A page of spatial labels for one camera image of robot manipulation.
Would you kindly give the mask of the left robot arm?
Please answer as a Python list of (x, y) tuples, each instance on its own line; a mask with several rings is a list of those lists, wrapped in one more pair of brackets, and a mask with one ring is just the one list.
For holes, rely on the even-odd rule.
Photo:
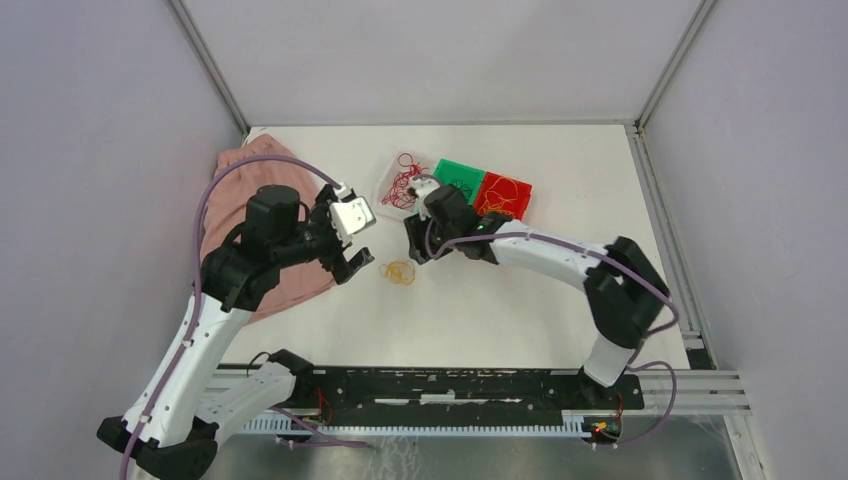
[(200, 479), (220, 448), (261, 413), (282, 402), (299, 407), (314, 379), (271, 358), (258, 371), (210, 400), (204, 392), (237, 333), (284, 269), (318, 262), (343, 284), (372, 262), (366, 248), (345, 250), (375, 215), (353, 190), (325, 186), (313, 206), (297, 190), (260, 188), (246, 216), (200, 264), (186, 314), (154, 377), (121, 417), (102, 421), (98, 438), (122, 453), (122, 478)]

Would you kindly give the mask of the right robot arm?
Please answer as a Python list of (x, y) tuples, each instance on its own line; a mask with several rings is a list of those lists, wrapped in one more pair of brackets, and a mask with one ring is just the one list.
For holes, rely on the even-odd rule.
[(519, 267), (564, 282), (586, 296), (597, 338), (577, 382), (580, 400), (602, 408), (644, 342), (661, 332), (656, 320), (674, 311), (670, 290), (639, 245), (619, 236), (607, 244), (544, 234), (508, 214), (480, 215), (462, 191), (427, 175), (408, 189), (415, 212), (405, 218), (409, 255), (418, 264), (457, 251), (469, 260)]

